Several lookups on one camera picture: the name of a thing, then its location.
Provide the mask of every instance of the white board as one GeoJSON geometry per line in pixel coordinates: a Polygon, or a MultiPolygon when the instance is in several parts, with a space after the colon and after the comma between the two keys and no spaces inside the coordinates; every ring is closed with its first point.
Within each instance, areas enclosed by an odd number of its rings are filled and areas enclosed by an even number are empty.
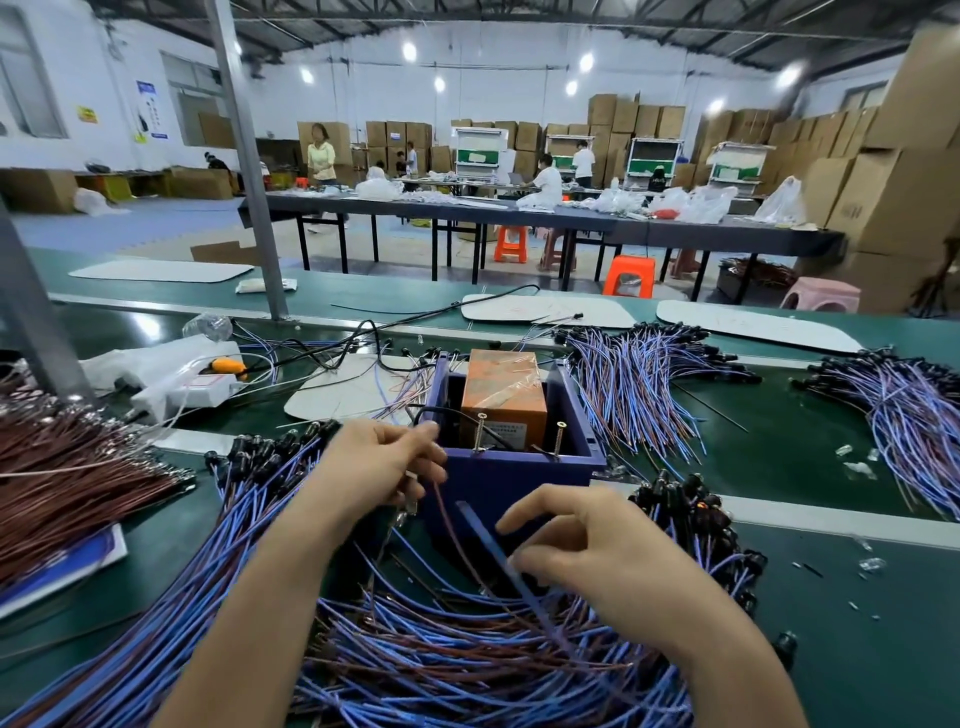
{"type": "Polygon", "coordinates": [[[683,322],[716,333],[749,336],[824,352],[857,353],[863,349],[856,339],[839,328],[786,316],[753,313],[733,305],[661,301],[657,305],[657,317],[670,324],[683,322]]]}
{"type": "Polygon", "coordinates": [[[219,283],[251,270],[253,266],[239,263],[198,263],[194,260],[150,260],[145,257],[131,257],[91,265],[79,271],[72,271],[70,275],[78,279],[219,283]]]}
{"type": "Polygon", "coordinates": [[[570,326],[630,328],[636,319],[617,301],[599,296],[503,296],[488,301],[491,294],[471,293],[460,307],[472,321],[513,321],[527,324],[569,324],[570,326]],[[584,317],[569,320],[574,314],[584,317]]]}

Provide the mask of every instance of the ceiling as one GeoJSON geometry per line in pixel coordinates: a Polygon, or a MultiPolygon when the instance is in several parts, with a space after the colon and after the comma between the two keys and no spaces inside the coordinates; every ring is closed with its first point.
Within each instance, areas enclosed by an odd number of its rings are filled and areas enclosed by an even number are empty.
{"type": "MultiPolygon", "coordinates": [[[[103,18],[143,20],[206,45],[204,0],[87,0],[103,18]]],[[[683,46],[771,70],[810,63],[813,78],[896,55],[920,25],[960,19],[944,0],[230,0],[248,58],[414,22],[565,23],[683,46]]]]}

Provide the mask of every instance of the metal pole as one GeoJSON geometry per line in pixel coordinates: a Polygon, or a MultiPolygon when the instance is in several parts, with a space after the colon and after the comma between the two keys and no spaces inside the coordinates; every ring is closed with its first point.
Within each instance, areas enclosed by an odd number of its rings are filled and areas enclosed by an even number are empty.
{"type": "Polygon", "coordinates": [[[66,329],[0,200],[0,317],[41,388],[61,400],[97,400],[66,329]]]}
{"type": "Polygon", "coordinates": [[[260,172],[260,155],[256,152],[256,136],[253,133],[253,117],[250,113],[250,90],[247,77],[240,62],[236,29],[230,13],[229,0],[205,0],[206,14],[210,18],[210,34],[217,49],[220,77],[226,91],[227,108],[233,125],[233,137],[237,142],[240,171],[243,172],[247,206],[253,223],[253,238],[263,269],[263,282],[267,287],[267,303],[275,321],[287,315],[287,300],[283,295],[283,279],[280,261],[276,256],[274,227],[267,206],[267,192],[263,187],[260,172]]]}

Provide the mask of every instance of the stack of cardboard boxes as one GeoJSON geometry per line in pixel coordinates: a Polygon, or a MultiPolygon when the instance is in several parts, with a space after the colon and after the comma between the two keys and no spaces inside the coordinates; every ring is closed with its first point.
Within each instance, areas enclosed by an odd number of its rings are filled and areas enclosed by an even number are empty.
{"type": "MultiPolygon", "coordinates": [[[[847,175],[835,185],[827,221],[847,235],[847,252],[840,263],[802,260],[798,272],[859,287],[863,313],[903,312],[924,280],[945,265],[945,240],[960,233],[958,77],[956,30],[918,33],[862,145],[848,142],[847,156],[855,158],[826,160],[838,177],[847,175]],[[857,154],[861,146],[869,151],[857,154]]],[[[824,162],[810,165],[804,187],[811,192],[822,184],[814,173],[824,162]]]]}

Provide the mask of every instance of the small plastic part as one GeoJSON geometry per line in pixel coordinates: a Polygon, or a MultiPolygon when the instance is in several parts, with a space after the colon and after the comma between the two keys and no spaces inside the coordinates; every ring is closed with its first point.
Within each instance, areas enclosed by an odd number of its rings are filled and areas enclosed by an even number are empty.
{"type": "Polygon", "coordinates": [[[860,570],[867,573],[880,573],[887,568],[887,562],[883,559],[873,556],[860,562],[860,570]]]}
{"type": "Polygon", "coordinates": [[[183,325],[183,338],[202,334],[210,341],[227,341],[233,335],[233,322],[229,316],[202,313],[183,325]]]}

